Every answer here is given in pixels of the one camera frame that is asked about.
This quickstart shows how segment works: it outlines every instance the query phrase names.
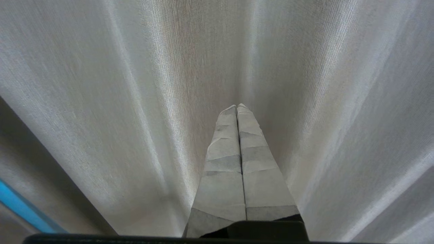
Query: blue strip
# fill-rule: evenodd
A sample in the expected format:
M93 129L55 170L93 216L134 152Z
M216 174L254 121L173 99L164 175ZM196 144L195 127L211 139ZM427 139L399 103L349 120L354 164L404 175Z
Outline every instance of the blue strip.
M29 222L36 229L45 233L65 233L60 226L46 217L42 212L32 206L30 202L21 197L3 181L0 180L0 202Z

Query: white curtain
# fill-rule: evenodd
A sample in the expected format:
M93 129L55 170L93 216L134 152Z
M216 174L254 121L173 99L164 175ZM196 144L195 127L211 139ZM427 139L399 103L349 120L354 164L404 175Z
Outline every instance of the white curtain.
M433 12L429 0L4 0L0 96L118 234L182 233L217 116L242 102L311 240L433 242Z

